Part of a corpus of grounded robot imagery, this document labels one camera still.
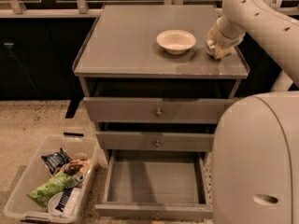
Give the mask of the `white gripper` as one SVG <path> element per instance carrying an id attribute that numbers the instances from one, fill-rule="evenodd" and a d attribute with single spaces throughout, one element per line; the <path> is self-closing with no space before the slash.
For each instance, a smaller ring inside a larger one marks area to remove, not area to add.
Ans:
<path id="1" fill-rule="evenodd" d="M 231 47 L 239 45 L 244 39 L 245 31 L 228 20 L 225 16 L 219 17 L 206 35 L 207 42 L 216 42 L 214 59 L 218 60 L 232 51 Z"/>

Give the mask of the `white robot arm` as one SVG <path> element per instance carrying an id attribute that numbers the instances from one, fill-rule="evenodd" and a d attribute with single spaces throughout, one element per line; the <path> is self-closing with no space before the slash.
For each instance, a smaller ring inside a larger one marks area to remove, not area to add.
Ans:
<path id="1" fill-rule="evenodd" d="M 206 39 L 219 59 L 250 35 L 281 67 L 274 89 L 231 105 L 212 150 L 214 224 L 299 224 L 299 27 L 282 0 L 223 0 Z"/>

